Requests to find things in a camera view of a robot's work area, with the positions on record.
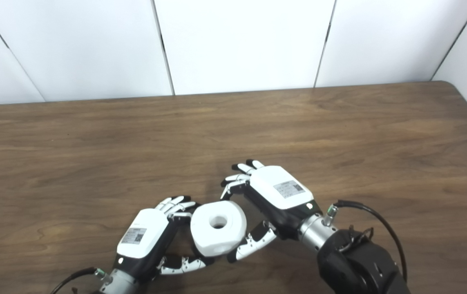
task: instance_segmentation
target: wooden table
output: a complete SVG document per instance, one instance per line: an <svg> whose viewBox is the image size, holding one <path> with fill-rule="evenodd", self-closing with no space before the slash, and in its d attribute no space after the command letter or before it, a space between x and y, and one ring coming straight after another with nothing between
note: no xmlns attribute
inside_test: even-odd
<svg viewBox="0 0 467 294"><path fill-rule="evenodd" d="M216 201L230 166L281 165L323 209L370 205L405 248L412 293L467 293L467 103L450 84L407 84L0 106L0 293L48 293L109 270L136 213L186 194ZM241 196L248 225L261 216ZM342 210L336 225L375 227ZM185 230L170 251L188 253ZM92 277L71 286L95 289ZM273 242L236 264L160 277L149 293L331 293L312 253Z"/></svg>

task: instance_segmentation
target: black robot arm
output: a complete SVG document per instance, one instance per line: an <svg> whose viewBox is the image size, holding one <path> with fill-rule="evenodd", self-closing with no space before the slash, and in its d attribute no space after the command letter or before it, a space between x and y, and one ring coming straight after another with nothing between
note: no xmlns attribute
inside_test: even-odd
<svg viewBox="0 0 467 294"><path fill-rule="evenodd" d="M340 229L317 254L319 273L336 294L409 294L389 253L366 233Z"/></svg>

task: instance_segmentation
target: label sticker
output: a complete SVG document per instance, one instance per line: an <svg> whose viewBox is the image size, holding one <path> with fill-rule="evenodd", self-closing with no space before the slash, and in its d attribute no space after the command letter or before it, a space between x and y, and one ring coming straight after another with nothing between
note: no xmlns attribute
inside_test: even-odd
<svg viewBox="0 0 467 294"><path fill-rule="evenodd" d="M131 227L126 232L121 244L140 244L146 229L141 227Z"/></svg>
<svg viewBox="0 0 467 294"><path fill-rule="evenodd" d="M289 180L284 183L276 184L273 186L279 192L279 194L284 197L284 199L297 195L300 193L305 193L306 191L294 180Z"/></svg>

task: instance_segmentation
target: cable connector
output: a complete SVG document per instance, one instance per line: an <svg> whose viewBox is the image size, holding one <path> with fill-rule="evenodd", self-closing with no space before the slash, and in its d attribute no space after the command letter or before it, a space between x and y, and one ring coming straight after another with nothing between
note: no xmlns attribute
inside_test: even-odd
<svg viewBox="0 0 467 294"><path fill-rule="evenodd" d="M97 278L101 279L101 281L103 281L103 283L106 285L110 284L113 281L113 278L110 277L110 275L108 275L104 270L100 268L97 268L95 270L94 275Z"/></svg>
<svg viewBox="0 0 467 294"><path fill-rule="evenodd" d="M336 207L334 204L330 205L330 208L328 208L328 211L326 212L326 215L324 216L324 219L322 220L322 224L325 225L326 227L329 227L332 225L333 220L335 219L335 216L337 215L338 212L338 207Z"/></svg>

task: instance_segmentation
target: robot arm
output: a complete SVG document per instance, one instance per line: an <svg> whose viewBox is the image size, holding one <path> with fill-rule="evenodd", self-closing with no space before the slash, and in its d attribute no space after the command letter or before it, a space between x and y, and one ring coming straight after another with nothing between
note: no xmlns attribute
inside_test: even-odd
<svg viewBox="0 0 467 294"><path fill-rule="evenodd" d="M68 281L82 275L94 274L103 282L93 294L134 294L140 285L157 275L183 274L204 268L214 259L203 256L182 257L166 255L178 229L188 225L198 206L189 196L168 197L155 208L141 210L117 245L112 272L88 268L78 271L60 283L51 294Z"/></svg>
<svg viewBox="0 0 467 294"><path fill-rule="evenodd" d="M232 169L242 174L224 179L221 199L244 194L268 220L264 222L266 231L256 228L248 234L246 242L228 255L228 261L235 262L262 248L274 239L269 238L273 233L283 240L300 241L316 253L321 277L337 294L409 294L402 247L392 228L377 212L361 203L339 201L323 216L310 190L282 167L247 160L246 164L235 164ZM356 232L353 227L337 229L333 225L341 207L363 209L379 218L399 248L404 279L389 253L371 241L372 229ZM257 240L254 236L262 234L255 231L265 232L264 237Z"/></svg>

